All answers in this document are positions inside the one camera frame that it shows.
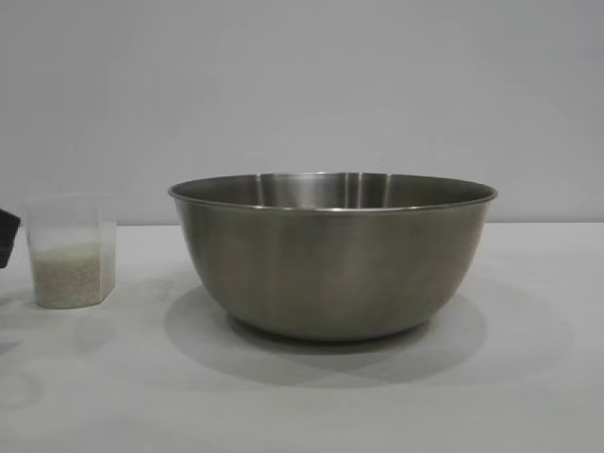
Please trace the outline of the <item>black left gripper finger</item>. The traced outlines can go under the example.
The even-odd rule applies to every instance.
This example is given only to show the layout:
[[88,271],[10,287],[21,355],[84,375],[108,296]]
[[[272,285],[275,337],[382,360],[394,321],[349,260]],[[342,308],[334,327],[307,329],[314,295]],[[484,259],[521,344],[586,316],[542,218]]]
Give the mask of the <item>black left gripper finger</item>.
[[8,265],[14,241],[21,225],[21,218],[6,210],[0,210],[0,268]]

